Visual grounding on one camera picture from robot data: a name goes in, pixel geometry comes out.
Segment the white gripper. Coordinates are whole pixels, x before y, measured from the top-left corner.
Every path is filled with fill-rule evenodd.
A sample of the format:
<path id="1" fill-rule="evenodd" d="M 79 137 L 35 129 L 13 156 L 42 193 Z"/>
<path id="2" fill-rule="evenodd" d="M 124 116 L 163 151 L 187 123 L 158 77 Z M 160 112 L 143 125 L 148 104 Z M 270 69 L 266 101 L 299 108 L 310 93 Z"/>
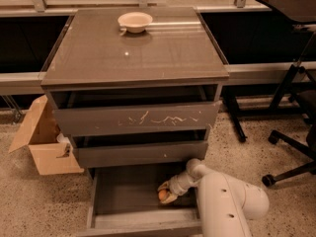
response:
<path id="1" fill-rule="evenodd" d="M 176 179 L 170 179 L 169 181 L 164 182 L 158 187 L 157 192 L 163 190 L 170 190 L 171 195 L 165 195 L 162 197 L 160 199 L 161 204 L 170 204 L 178 198 L 177 196 L 182 196 L 185 193 L 185 190 Z"/>

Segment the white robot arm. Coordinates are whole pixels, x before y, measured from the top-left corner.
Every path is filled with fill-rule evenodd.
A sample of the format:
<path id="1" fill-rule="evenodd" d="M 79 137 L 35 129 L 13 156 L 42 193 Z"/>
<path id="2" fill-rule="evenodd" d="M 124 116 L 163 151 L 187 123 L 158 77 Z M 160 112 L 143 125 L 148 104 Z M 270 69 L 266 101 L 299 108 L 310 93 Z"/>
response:
<path id="1" fill-rule="evenodd" d="M 269 210 L 266 192 L 191 159 L 186 170 L 157 189 L 162 204 L 197 190 L 197 208 L 203 237 L 252 237 L 248 220 L 260 219 Z"/>

